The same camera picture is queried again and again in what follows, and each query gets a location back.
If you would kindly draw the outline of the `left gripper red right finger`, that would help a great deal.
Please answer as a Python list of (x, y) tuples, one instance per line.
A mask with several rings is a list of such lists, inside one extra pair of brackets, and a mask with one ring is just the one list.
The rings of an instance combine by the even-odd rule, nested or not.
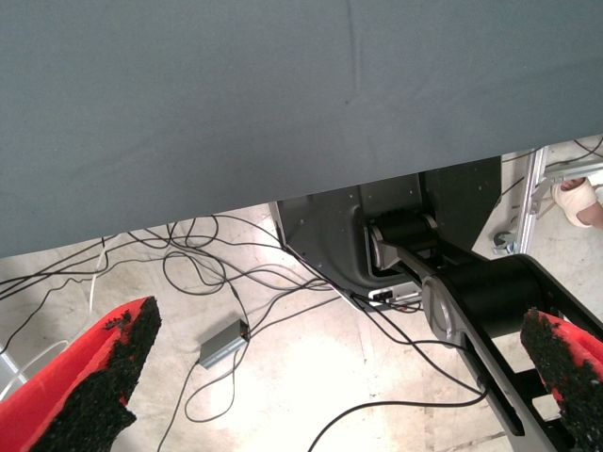
[(602, 449), (602, 341), (555, 315), (530, 310), (520, 341), (562, 423), (583, 451)]

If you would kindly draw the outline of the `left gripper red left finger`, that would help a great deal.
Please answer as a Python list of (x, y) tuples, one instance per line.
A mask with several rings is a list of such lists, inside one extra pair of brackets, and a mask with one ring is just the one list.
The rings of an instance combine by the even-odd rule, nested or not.
[(108, 451), (161, 326), (153, 297), (97, 321), (1, 404), (4, 451)]

